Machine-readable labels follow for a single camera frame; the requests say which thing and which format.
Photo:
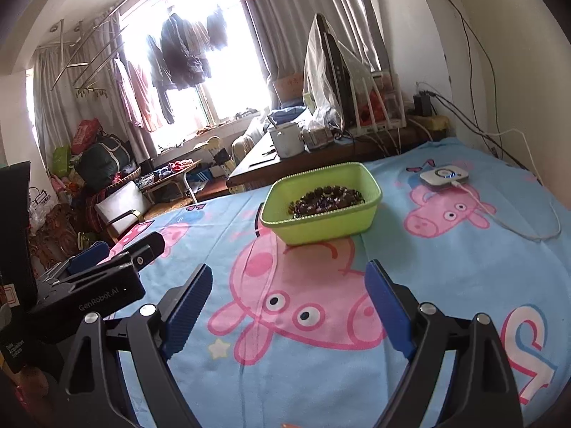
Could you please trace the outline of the dark duffel bag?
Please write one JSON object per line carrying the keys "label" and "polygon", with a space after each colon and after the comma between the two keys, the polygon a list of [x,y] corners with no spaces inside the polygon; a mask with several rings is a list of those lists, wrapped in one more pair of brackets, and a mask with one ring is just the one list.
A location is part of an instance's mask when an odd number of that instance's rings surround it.
{"label": "dark duffel bag", "polygon": [[130,161],[125,144],[115,135],[105,135],[82,153],[75,170],[88,188],[99,191],[109,187]]}

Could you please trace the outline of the small low table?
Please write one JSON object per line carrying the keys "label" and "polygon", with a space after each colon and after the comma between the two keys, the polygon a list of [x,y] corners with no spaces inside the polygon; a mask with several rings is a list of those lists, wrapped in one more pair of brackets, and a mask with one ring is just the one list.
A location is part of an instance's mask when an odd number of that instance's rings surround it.
{"label": "small low table", "polygon": [[182,198],[190,197],[194,204],[197,204],[196,195],[194,195],[190,184],[187,182],[186,176],[193,170],[199,167],[201,160],[193,161],[190,165],[183,167],[179,172],[172,173],[166,178],[150,184],[148,187],[143,188],[141,193],[148,199],[151,204],[155,204],[154,192],[160,188],[166,187],[168,184],[175,184]]}

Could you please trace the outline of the red bag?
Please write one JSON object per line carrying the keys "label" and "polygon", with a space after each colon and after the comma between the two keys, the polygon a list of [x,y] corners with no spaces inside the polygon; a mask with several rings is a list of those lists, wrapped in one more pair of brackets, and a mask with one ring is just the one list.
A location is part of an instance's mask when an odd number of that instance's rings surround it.
{"label": "red bag", "polygon": [[79,123],[76,134],[72,138],[71,152],[73,155],[81,155],[86,149],[93,145],[102,130],[100,121],[97,118],[82,120]]}

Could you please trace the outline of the dark wooden desk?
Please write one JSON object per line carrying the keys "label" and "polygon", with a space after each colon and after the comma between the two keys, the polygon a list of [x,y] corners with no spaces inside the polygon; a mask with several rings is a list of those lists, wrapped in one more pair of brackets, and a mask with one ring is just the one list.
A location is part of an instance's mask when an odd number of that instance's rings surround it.
{"label": "dark wooden desk", "polygon": [[381,133],[380,144],[386,146],[386,151],[371,139],[344,138],[318,151],[304,151],[293,158],[281,159],[267,133],[227,177],[227,188],[232,192],[262,188],[300,172],[344,162],[376,161],[398,154],[385,132]]}

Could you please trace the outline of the blue cartoon pig bedsheet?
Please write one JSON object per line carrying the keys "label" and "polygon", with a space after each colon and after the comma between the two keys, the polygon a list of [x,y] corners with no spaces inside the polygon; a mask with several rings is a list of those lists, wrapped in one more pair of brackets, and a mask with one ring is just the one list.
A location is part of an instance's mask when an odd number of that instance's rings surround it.
{"label": "blue cartoon pig bedsheet", "polygon": [[[427,170],[469,179],[432,190]],[[405,370],[364,284],[377,259],[445,314],[495,324],[533,422],[570,379],[570,214],[533,174],[455,139],[372,162],[382,198],[365,232],[290,248],[261,225],[267,189],[134,226],[163,255],[141,274],[156,302],[199,264],[213,288],[170,369],[205,427],[370,427]]]}

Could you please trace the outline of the white enamel pot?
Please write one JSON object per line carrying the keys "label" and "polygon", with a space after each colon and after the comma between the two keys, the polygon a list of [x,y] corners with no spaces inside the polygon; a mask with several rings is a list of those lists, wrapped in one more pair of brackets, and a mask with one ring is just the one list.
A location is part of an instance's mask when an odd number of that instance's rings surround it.
{"label": "white enamel pot", "polygon": [[281,159],[293,158],[302,154],[305,143],[301,135],[301,129],[294,122],[283,125],[270,126],[268,128],[274,148]]}

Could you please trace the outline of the green plastic basket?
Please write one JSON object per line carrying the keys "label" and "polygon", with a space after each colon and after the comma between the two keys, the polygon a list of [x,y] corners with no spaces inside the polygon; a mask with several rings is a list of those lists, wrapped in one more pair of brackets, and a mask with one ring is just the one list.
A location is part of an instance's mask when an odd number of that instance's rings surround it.
{"label": "green plastic basket", "polygon": [[373,223],[382,191],[359,162],[284,177],[270,188],[259,220],[288,245],[361,233]]}

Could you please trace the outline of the dark hanging jacket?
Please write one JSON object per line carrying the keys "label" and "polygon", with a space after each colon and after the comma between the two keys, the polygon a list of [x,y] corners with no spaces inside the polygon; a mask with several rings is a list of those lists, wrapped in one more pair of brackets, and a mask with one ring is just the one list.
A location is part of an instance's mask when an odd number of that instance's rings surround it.
{"label": "dark hanging jacket", "polygon": [[220,7],[207,16],[206,23],[190,22],[176,12],[163,23],[163,60],[178,90],[196,87],[210,78],[208,52],[226,46],[227,23]]}

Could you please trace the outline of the white portable wifi device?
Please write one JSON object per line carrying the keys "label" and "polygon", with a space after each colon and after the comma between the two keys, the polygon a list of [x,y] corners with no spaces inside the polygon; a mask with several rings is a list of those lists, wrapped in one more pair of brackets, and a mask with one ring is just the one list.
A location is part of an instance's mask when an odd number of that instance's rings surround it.
{"label": "white portable wifi device", "polygon": [[465,183],[469,179],[469,172],[456,165],[446,165],[422,172],[419,179],[425,187],[441,190],[450,188],[455,183]]}

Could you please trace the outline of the cardboard box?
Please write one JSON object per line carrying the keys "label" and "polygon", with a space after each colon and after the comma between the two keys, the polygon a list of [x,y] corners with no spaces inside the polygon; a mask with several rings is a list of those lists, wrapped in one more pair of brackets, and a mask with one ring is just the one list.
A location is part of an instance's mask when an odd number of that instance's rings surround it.
{"label": "cardboard box", "polygon": [[300,73],[287,75],[272,83],[277,95],[278,105],[287,107],[303,103],[304,77]]}

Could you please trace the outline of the cloth covered monitor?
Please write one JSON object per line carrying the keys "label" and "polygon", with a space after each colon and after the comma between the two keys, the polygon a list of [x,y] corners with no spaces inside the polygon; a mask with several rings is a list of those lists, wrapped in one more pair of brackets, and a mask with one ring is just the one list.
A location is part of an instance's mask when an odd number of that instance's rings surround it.
{"label": "cloth covered monitor", "polygon": [[375,80],[369,65],[338,40],[325,16],[315,14],[304,61],[304,102],[333,115],[343,131],[364,132],[375,124]]}

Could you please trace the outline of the grey curtain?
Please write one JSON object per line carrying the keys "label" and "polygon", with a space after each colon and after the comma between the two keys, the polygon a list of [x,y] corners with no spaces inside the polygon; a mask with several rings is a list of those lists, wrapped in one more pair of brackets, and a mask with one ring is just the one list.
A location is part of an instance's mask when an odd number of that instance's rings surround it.
{"label": "grey curtain", "polygon": [[242,0],[266,83],[304,72],[310,28],[324,15],[339,40],[375,71],[390,60],[372,0]]}

